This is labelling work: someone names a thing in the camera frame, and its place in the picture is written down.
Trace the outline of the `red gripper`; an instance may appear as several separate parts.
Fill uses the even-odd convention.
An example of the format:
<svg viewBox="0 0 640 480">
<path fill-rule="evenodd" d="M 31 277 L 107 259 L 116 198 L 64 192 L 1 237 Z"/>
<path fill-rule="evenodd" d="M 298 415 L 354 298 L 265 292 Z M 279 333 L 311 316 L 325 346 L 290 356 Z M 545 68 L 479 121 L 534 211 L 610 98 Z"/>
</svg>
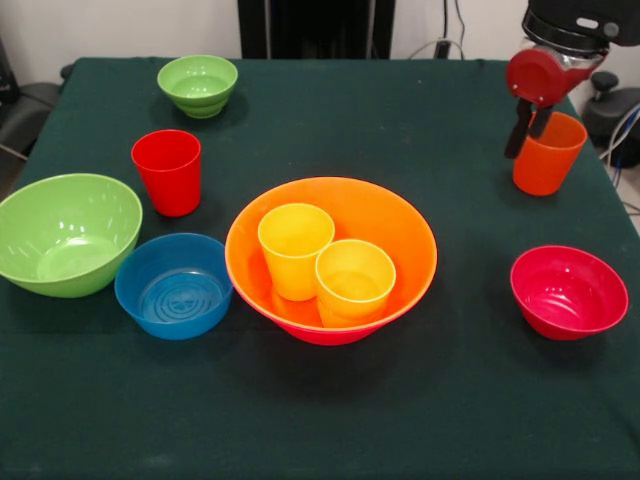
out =
<svg viewBox="0 0 640 480">
<path fill-rule="evenodd" d="M 517 121 L 504 149 L 507 159 L 516 159 L 529 136 L 540 138 L 558 104 L 581 82 L 587 80 L 606 58 L 608 52 L 594 56 L 571 56 L 547 47 L 520 50 L 506 68 L 509 91 L 520 98 L 516 106 Z M 532 117 L 532 104 L 538 108 Z"/>
</svg>

